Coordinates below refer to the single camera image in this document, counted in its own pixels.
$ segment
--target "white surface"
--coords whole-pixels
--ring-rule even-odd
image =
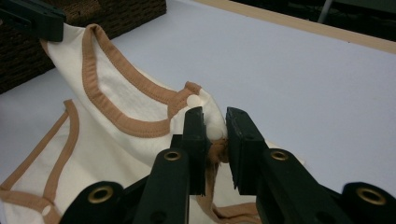
[[[396,196],[396,55],[190,1],[167,5],[114,39],[132,63],[175,90],[202,85],[224,115],[246,110],[320,184],[340,192],[363,181]],[[0,95],[1,182],[68,98],[56,70]]]

